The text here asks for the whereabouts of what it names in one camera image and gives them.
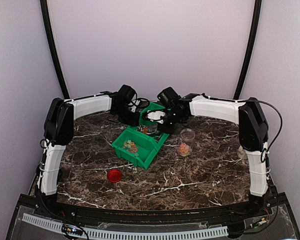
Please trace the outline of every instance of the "red cap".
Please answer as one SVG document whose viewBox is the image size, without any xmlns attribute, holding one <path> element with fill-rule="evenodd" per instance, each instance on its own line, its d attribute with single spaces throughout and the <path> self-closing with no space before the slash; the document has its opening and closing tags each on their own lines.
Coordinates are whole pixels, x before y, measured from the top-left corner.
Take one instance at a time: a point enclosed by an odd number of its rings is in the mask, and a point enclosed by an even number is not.
<svg viewBox="0 0 300 240">
<path fill-rule="evenodd" d="M 122 178 L 122 173 L 118 169 L 112 169 L 108 172 L 107 178 L 111 183 L 118 183 Z"/>
</svg>

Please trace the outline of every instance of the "dark marble surface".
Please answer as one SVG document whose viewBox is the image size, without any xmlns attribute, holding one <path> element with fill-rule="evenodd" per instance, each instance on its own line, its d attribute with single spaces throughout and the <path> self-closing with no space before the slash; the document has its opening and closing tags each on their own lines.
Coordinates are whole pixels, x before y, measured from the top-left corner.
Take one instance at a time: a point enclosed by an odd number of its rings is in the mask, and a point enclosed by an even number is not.
<svg viewBox="0 0 300 240">
<path fill-rule="evenodd" d="M 75 137 L 61 160 L 59 202 L 116 210 L 184 210 L 248 200 L 249 165 L 237 155 L 237 125 L 192 117 L 187 127 L 196 133 L 193 153 L 177 154 L 185 128 L 178 124 L 145 170 L 117 158 L 111 144 L 126 126 L 109 122 L 108 116 L 95 113 L 75 121 Z M 110 169 L 120 169 L 120 182 L 108 181 Z"/>
</svg>

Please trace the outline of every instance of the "green tray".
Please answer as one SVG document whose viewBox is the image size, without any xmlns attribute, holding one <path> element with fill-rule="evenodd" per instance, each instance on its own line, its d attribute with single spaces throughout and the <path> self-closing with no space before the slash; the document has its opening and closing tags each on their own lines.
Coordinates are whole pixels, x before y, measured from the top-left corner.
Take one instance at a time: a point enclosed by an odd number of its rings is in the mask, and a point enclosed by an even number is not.
<svg viewBox="0 0 300 240">
<path fill-rule="evenodd" d="M 154 124 L 151 121 L 142 119 L 142 113 L 149 110 L 161 109 L 164 109 L 164 107 L 151 102 L 150 105 L 141 112 L 139 123 L 145 126 Z M 148 169 L 155 156 L 159 152 L 160 148 L 167 140 L 169 134 L 161 133 L 160 137 L 154 138 L 138 131 L 137 129 L 137 126 L 128 126 L 123 131 L 123 133 L 112 143 L 112 146 L 114 147 L 115 153 L 118 158 L 128 160 L 129 162 L 133 163 L 135 167 Z M 126 140 L 131 140 L 136 144 L 136 146 L 138 147 L 138 155 L 135 155 L 123 149 L 123 145 Z"/>
</svg>

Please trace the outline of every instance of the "plastic container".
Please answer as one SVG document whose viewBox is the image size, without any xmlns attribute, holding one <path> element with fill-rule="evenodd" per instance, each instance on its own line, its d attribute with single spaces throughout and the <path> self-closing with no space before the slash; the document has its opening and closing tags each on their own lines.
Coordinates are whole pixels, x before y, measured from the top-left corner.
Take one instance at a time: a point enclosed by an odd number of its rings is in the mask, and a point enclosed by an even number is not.
<svg viewBox="0 0 300 240">
<path fill-rule="evenodd" d="M 143 126 L 150 126 L 156 124 L 156 122 L 147 121 L 142 119 L 142 113 L 149 110 L 164 109 L 163 106 L 151 102 L 147 108 L 145 108 L 140 115 L 139 123 Z M 138 131 L 137 126 L 128 126 L 123 133 L 112 143 L 115 149 L 115 153 L 118 158 L 123 158 L 133 163 L 135 167 L 148 169 L 155 156 L 161 149 L 162 145 L 167 140 L 169 134 L 160 133 L 156 137 L 144 134 Z M 127 141 L 131 141 L 137 147 L 137 152 L 129 152 L 125 149 Z"/>
<path fill-rule="evenodd" d="M 145 125 L 140 124 L 138 126 L 137 130 L 138 130 L 138 132 L 141 132 L 141 133 L 146 134 L 146 135 L 153 135 L 158 130 L 158 124 L 152 124 L 152 125 L 149 125 L 149 126 L 145 126 Z"/>
<path fill-rule="evenodd" d="M 181 131 L 177 151 L 180 156 L 189 156 L 195 147 L 196 133 L 190 128 L 185 128 Z"/>
</svg>

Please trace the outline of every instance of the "curved black pole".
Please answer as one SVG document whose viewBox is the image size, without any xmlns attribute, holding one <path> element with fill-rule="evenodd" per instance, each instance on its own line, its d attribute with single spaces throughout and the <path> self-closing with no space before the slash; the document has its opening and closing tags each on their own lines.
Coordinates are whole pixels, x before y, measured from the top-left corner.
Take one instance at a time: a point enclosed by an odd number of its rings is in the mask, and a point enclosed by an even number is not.
<svg viewBox="0 0 300 240">
<path fill-rule="evenodd" d="M 42 17 L 43 17 L 46 38 L 48 40 L 55 73 L 58 78 L 63 97 L 65 99 L 70 99 L 70 95 L 69 95 L 69 92 L 68 92 L 68 89 L 66 86 L 64 75 L 62 74 L 62 70 L 61 70 L 61 66 L 60 66 L 60 62 L 59 62 L 59 58 L 58 58 L 58 54 L 57 54 L 57 49 L 56 49 L 56 45 L 55 45 L 54 35 L 52 32 L 52 28 L 51 28 L 48 3 L 47 3 L 47 0 L 40 0 L 40 3 L 41 3 L 41 11 L 42 11 Z"/>
<path fill-rule="evenodd" d="M 244 56 L 244 60 L 243 60 L 240 77 L 239 77 L 238 84 L 236 86 L 235 93 L 233 96 L 233 99 L 235 99 L 235 100 L 238 100 L 240 98 L 242 88 L 244 87 L 245 79 L 247 76 L 252 51 L 254 49 L 257 29 L 258 29 L 258 22 L 259 22 L 260 11 L 261 11 L 261 3 L 262 3 L 262 0 L 255 0 L 255 2 L 254 2 L 254 10 L 253 10 L 253 17 L 252 17 L 249 40 L 248 40 L 248 44 L 247 44 L 246 51 L 245 51 L 245 56 Z"/>
</svg>

